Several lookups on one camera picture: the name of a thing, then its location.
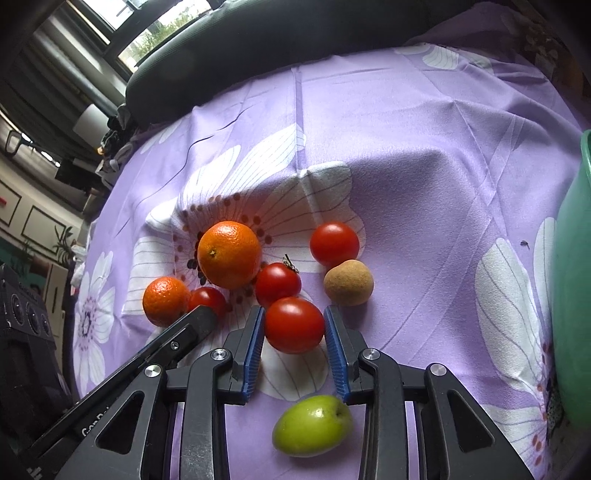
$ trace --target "tomato stem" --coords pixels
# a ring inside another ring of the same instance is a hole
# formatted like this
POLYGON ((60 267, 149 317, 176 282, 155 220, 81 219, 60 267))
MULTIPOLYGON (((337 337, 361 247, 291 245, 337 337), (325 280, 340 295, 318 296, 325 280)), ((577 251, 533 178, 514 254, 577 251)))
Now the tomato stem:
POLYGON ((296 266, 291 263, 290 257, 288 257, 287 254, 285 254, 285 260, 283 261, 283 264, 290 270, 293 270, 295 273, 300 273, 296 266))

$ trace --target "orange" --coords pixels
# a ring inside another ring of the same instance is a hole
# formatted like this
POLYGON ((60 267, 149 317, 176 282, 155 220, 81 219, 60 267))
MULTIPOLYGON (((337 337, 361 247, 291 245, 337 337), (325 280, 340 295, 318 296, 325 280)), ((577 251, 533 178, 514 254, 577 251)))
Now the orange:
POLYGON ((261 244, 254 232, 237 222, 219 222, 205 232, 197 261, 214 285, 233 290, 249 283, 261 266, 261 244))
POLYGON ((157 278, 144 291, 144 313, 154 325, 168 327, 187 313, 189 297, 189 288, 177 278, 157 278))

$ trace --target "red tomato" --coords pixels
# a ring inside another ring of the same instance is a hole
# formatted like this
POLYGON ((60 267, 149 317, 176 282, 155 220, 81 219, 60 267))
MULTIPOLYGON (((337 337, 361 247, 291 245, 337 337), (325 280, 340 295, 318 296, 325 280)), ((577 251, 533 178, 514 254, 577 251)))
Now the red tomato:
POLYGON ((301 278, 289 259, 267 265, 256 276, 256 299, 265 309, 279 299, 295 297, 300 290, 301 278))
POLYGON ((189 311, 199 305, 211 307, 216 313, 218 320, 221 320, 226 314, 226 299, 223 293, 216 288, 201 287, 193 290, 189 298, 189 311))
POLYGON ((359 238, 350 226, 342 222, 323 223, 310 238, 310 251, 318 263, 331 269, 357 258, 359 238))
POLYGON ((283 353, 306 353, 324 336, 324 318, 309 301, 298 297, 277 300, 267 310, 265 336, 283 353))

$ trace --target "screw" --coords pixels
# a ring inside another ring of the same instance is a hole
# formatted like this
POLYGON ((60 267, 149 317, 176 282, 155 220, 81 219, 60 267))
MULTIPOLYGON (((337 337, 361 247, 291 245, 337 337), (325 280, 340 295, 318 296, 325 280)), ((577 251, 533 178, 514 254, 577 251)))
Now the screw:
POLYGON ((228 351, 225 348, 216 348, 211 355, 214 360, 224 360, 228 356, 228 351))
POLYGON ((379 350, 375 348, 366 348, 363 351, 363 357, 367 360, 377 360, 379 358, 379 350))
POLYGON ((144 370, 144 375, 146 377, 154 378, 159 376, 162 373, 162 367, 160 365, 149 365, 144 370))
POLYGON ((438 377, 442 377, 447 373, 447 368, 445 368, 442 364, 433 364, 429 370, 431 370, 433 375, 437 375, 438 377))

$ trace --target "apple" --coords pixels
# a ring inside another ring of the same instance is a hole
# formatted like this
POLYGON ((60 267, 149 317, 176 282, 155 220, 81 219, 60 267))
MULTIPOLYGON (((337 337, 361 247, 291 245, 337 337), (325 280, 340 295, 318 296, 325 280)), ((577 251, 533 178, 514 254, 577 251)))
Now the apple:
POLYGON ((273 429, 273 445, 292 457, 313 457, 339 445, 352 427, 347 405, 332 395, 317 395, 283 413, 273 429))

